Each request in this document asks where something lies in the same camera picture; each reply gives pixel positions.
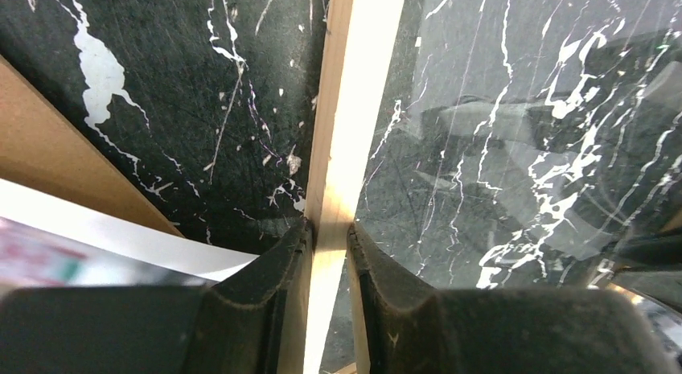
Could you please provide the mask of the brown cardboard backing board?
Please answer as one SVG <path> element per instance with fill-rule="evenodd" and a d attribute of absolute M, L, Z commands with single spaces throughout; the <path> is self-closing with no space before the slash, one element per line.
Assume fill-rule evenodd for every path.
<path fill-rule="evenodd" d="M 6 60 L 1 176 L 174 236 L 179 230 Z"/>

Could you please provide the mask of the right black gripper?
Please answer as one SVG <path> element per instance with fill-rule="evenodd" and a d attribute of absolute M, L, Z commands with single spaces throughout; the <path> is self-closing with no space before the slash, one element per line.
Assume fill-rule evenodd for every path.
<path fill-rule="evenodd" d="M 681 212 L 660 232 L 617 247 L 614 258 L 612 284 L 681 312 Z"/>

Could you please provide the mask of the clear plastic cover sheet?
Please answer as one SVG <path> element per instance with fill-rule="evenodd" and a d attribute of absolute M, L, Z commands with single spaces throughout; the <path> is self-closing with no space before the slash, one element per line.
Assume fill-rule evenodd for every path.
<path fill-rule="evenodd" d="M 405 0 L 357 220 L 435 286 L 577 284 L 681 212 L 681 0 Z"/>

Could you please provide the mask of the light wooden picture frame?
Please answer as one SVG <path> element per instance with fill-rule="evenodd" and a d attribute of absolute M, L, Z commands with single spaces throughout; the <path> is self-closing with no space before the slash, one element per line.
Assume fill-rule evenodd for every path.
<path fill-rule="evenodd" d="M 281 348 L 281 373 L 320 368 L 404 1 L 329 1 L 304 211 L 306 321 Z"/>

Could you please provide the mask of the printed street photo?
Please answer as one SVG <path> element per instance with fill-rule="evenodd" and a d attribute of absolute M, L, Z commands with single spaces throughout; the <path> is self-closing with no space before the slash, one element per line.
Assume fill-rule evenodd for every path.
<path fill-rule="evenodd" d="M 1 282 L 10 286 L 194 285 L 253 260 L 1 181 Z"/>

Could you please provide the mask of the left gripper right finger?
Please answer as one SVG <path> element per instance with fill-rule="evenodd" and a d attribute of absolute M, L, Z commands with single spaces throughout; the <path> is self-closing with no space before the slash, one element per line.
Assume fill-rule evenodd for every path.
<path fill-rule="evenodd" d="M 435 288 L 357 225 L 347 233 L 361 373 L 674 373 L 644 316 L 611 290 Z"/>

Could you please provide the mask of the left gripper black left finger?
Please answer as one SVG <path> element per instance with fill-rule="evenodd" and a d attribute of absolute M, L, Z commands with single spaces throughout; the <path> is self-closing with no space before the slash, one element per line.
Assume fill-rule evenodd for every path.
<path fill-rule="evenodd" d="M 212 286 L 26 288 L 1 300 L 4 373 L 300 373 L 312 224 Z"/>

